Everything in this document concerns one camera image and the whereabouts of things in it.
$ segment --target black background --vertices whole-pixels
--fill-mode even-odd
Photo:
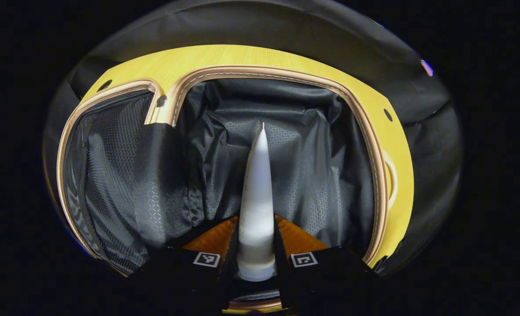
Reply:
[[[55,215],[41,133],[53,92],[76,62],[162,4],[0,3],[0,313],[107,314],[132,307],[132,290],[91,260]],[[428,248],[388,279],[386,310],[520,310],[520,3],[347,4],[429,62],[453,93],[465,134],[454,212]]]

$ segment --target white pointed object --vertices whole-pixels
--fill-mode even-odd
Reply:
[[[274,274],[274,204],[268,139],[262,129],[252,142],[238,222],[238,276],[258,282]]]

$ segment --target white cone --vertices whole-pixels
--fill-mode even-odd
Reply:
[[[258,282],[274,274],[274,204],[268,140],[262,129],[248,155],[238,222],[238,276]]]

